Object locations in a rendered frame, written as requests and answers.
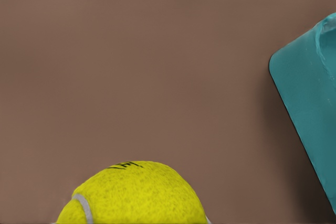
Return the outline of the yellow tennis ball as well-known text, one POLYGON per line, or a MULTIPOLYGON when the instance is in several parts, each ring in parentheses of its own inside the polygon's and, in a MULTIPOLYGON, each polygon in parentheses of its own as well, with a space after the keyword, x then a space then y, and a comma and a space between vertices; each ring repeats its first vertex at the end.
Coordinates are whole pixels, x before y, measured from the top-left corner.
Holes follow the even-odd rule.
POLYGON ((128 161, 103 169, 72 193, 55 224, 212 224, 174 169, 128 161))

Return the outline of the teal plastic tray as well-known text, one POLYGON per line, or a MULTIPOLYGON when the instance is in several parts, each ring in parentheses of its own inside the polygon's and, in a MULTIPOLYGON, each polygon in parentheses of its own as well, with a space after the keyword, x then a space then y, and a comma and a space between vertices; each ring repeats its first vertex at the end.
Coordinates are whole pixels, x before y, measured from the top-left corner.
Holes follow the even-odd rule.
POLYGON ((336 13, 276 51, 269 72, 336 215, 336 13))

